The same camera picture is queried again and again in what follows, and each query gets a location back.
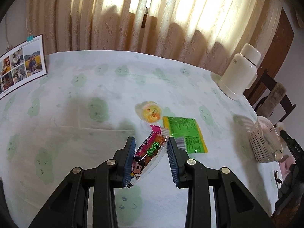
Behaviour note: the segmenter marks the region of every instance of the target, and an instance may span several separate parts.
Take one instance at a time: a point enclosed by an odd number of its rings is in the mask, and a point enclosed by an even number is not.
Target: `teal binder clip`
[[[29,37],[27,37],[27,41],[29,42],[29,41],[32,41],[34,39],[34,35],[31,35],[31,36],[29,36]]]

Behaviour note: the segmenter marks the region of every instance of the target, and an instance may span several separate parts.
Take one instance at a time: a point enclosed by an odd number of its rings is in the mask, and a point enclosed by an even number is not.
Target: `green and yellow packet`
[[[163,117],[164,127],[170,130],[178,148],[188,153],[207,153],[200,127],[194,118]]]

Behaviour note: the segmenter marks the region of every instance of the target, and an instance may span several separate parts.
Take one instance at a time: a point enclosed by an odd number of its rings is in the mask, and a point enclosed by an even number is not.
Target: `white wall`
[[[286,87],[291,103],[297,105],[284,120],[284,126],[286,132],[304,148],[304,29],[299,27],[295,11],[287,0],[283,3],[283,9],[291,24],[294,38],[275,80]],[[262,97],[268,94],[269,90],[266,90]],[[284,114],[279,105],[269,119],[276,123]]]
[[[27,30],[25,26],[26,0],[15,0],[6,13],[7,35],[12,46],[26,41]],[[6,53],[7,42],[5,38],[5,19],[0,23],[0,55]]]

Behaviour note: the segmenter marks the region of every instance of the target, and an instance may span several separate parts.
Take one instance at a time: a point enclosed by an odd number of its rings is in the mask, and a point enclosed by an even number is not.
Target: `white thermos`
[[[235,54],[227,70],[218,82],[219,88],[229,98],[238,100],[242,93],[251,87],[257,78],[257,65],[261,53],[245,44],[240,53]]]

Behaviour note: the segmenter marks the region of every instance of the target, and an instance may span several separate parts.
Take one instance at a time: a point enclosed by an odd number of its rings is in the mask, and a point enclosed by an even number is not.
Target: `chair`
[[[248,100],[251,99],[251,97],[253,96],[253,94],[255,93],[255,91],[257,90],[257,88],[259,87],[259,85],[261,83],[263,83],[270,91],[275,87],[275,85],[277,84],[277,82],[271,78],[268,74],[267,74],[268,70],[266,69],[264,71],[264,73],[262,74],[261,78],[259,79],[259,81],[257,82],[256,86],[254,87],[254,89],[251,91],[251,93],[248,96]],[[267,99],[267,96],[262,98],[258,104],[256,105],[256,107],[254,108],[254,111],[256,112],[257,109],[265,102],[265,100]],[[282,99],[282,101],[280,102],[281,106],[283,107],[284,111],[286,112],[286,114],[279,120],[279,122],[284,121],[284,119],[293,111],[293,109],[296,107],[296,105],[292,105],[289,98],[287,97],[287,95],[285,95]]]

